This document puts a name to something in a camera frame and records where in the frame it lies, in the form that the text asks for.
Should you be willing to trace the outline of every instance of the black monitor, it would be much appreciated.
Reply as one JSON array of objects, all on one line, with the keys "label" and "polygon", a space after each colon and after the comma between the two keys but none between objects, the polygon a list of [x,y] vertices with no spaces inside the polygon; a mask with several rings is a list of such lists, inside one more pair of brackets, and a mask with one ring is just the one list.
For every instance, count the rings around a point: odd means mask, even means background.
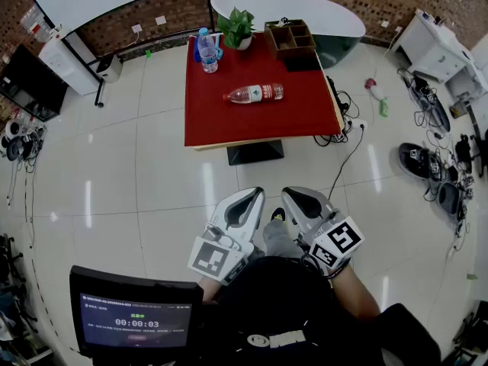
[{"label": "black monitor", "polygon": [[187,358],[203,290],[73,266],[69,276],[76,338],[94,364],[162,364]]}]

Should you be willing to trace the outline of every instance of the person's hand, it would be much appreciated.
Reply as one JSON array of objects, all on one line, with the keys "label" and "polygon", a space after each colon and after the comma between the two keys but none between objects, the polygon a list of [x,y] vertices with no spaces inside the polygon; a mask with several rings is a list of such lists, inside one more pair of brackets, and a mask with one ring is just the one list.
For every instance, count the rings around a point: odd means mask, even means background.
[{"label": "person's hand", "polygon": [[198,282],[198,285],[204,289],[204,299],[203,302],[209,302],[212,301],[217,294],[217,292],[220,290],[222,287],[222,284],[220,282],[215,281],[212,278],[209,277],[202,277],[200,279],[200,282]]}]

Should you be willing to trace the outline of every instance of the black sneaker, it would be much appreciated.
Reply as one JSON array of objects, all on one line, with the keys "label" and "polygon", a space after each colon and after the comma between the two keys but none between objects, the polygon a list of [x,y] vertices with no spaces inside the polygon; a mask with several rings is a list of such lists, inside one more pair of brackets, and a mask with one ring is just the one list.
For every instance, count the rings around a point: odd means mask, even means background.
[{"label": "black sneaker", "polygon": [[274,220],[274,219],[277,219],[277,220],[281,220],[283,222],[286,222],[286,215],[284,213],[284,208],[283,207],[279,207],[278,209],[276,209],[273,214],[271,215],[271,220]]}]

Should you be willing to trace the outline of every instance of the timer display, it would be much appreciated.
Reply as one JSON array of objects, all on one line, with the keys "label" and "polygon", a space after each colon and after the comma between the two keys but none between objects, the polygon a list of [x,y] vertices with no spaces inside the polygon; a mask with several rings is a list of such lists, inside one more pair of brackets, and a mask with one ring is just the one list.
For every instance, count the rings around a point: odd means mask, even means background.
[{"label": "timer display", "polygon": [[191,305],[141,303],[80,294],[85,341],[110,347],[186,345]]}]

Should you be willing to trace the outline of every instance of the white flower pot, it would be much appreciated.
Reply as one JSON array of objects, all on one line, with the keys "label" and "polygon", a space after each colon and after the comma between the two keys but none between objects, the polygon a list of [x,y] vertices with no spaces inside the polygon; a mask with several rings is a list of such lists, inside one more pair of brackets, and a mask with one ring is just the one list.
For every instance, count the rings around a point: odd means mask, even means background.
[{"label": "white flower pot", "polygon": [[249,38],[246,38],[244,40],[241,40],[241,44],[239,45],[237,50],[246,50],[249,47],[249,45],[251,44],[251,39],[252,39],[252,36]]}]

